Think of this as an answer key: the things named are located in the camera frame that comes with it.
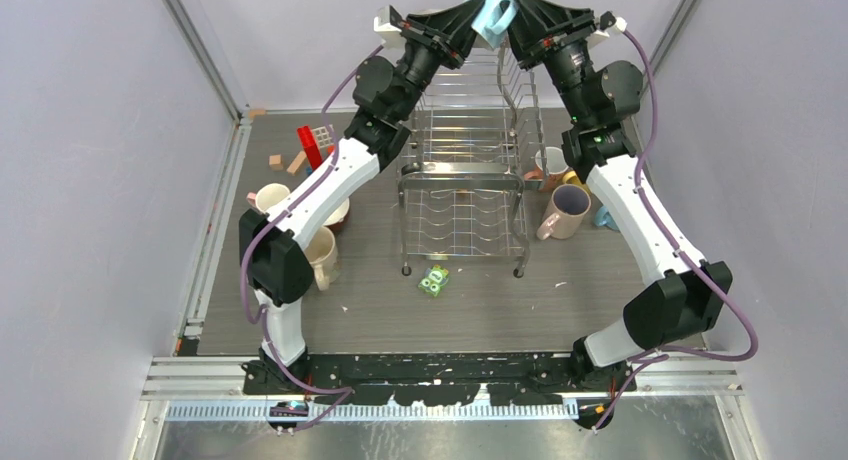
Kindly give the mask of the pink upside-down cup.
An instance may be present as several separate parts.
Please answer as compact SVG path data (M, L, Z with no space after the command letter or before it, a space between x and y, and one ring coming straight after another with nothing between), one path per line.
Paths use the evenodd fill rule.
M572 237L591 205L590 195L579 186L558 186L550 197L542 222L536 230L536 237L539 240L565 240Z

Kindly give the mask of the salmon pink mug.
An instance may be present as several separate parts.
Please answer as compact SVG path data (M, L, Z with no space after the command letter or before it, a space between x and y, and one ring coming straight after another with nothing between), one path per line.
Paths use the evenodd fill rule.
M554 190L569 170L563 151L558 146L540 149L533 157L534 167L524 174L523 179L530 188L539 192Z

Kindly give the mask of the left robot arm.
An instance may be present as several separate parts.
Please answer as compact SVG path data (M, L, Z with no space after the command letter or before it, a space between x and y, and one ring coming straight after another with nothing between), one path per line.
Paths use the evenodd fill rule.
M401 152L411 134L405 123L437 71L458 69L469 55L478 36L474 22L485 4L465 0L407 16L390 8L388 23L403 54L392 62L373 51L348 75L357 110L344 132L332 134L330 158L269 213L242 215L242 305L249 310L253 300L259 303L258 313L247 318L263 327L261 358L272 362L268 380L280 392L298 392L307 378L301 307L316 281L307 247L330 214Z

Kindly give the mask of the blue upside-down cup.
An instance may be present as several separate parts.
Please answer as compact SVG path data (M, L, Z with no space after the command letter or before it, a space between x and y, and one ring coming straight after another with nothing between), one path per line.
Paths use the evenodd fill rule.
M598 228L607 228L609 230L619 232L619 227L612 217L609 209L602 205L596 212L593 224Z

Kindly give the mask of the beige cup tier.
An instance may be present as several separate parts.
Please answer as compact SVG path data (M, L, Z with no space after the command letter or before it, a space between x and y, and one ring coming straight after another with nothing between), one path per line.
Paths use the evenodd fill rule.
M328 290L340 276L339 251L334 233L328 227L320 227L306 248L305 255L312 266L318 290Z

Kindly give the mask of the dark red mug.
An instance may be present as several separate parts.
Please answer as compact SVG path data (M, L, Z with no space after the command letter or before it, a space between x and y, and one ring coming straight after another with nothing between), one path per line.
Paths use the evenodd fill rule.
M345 199L324 221L323 225L338 235L343 229L350 214L350 199Z

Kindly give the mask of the light pink mug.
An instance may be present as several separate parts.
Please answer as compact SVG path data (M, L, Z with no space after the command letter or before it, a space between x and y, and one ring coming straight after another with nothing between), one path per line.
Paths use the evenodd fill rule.
M255 210L266 214L268 210L290 195L290 189L280 183L270 183L257 192L249 192L246 199Z

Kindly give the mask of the metal dish rack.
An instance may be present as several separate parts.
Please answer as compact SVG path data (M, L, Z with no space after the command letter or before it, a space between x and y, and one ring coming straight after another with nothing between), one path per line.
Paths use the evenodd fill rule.
M458 70L441 68L410 119L397 160L401 272L415 256L503 257L523 276L530 259L523 179L544 145L535 76L510 43L475 48ZM471 191L458 198L457 189Z

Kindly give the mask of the light blue mug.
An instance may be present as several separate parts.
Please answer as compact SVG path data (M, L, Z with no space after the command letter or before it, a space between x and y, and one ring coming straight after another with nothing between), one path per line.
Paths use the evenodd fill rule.
M507 28L516 16L513 0L485 0L482 10L472 22L477 33L475 48L495 50L507 36Z

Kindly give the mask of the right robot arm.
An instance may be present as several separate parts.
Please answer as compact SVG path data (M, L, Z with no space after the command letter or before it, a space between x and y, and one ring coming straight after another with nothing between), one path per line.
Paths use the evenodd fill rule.
M610 365L712 329L732 274L724 262L707 261L676 227L624 131L624 121L640 110L642 71L628 61L593 65L589 39L611 29L614 15L547 0L511 0L511 6L508 36L519 66L547 70L571 116L562 135L565 161L608 209L645 284L620 320L574 345L572 380L596 390L610 378Z

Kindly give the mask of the yellow cup tier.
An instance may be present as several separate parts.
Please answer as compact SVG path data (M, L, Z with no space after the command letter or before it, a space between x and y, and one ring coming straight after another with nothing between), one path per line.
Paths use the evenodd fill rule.
M590 194L589 187L579 178L577 172L574 170L569 170L563 175L562 184L579 187L587 194Z

